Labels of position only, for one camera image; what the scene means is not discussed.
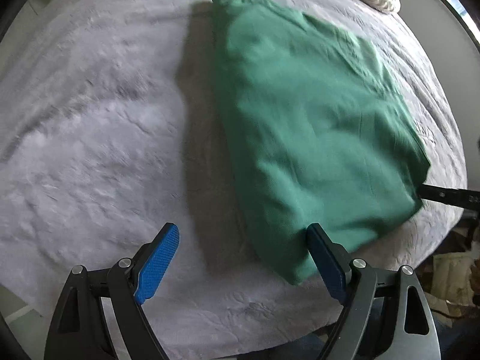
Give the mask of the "green work jacket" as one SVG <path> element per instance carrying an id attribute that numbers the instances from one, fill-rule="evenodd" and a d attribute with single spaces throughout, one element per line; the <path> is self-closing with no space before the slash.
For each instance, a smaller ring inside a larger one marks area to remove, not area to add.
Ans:
<path id="1" fill-rule="evenodd" d="M 258 256 L 299 284 L 318 223 L 349 251 L 422 207 L 430 162 L 383 58 L 354 33 L 272 0 L 212 0 L 213 90 Z"/>

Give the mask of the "lavender plush bedspread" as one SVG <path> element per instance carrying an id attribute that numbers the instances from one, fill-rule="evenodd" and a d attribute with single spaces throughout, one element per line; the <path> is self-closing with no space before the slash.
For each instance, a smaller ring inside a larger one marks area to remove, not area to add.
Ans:
<path id="1" fill-rule="evenodd" d="M 461 134 L 410 28 L 358 0 L 276 0 L 368 38 L 431 167 L 465 188 Z M 256 256 L 210 89 L 209 0 L 52 0 L 1 74 L 1 283 L 44 317 L 73 266 L 110 267 L 166 223 L 180 246 L 145 313 L 173 359 L 293 341 L 334 322 L 319 276 Z"/>

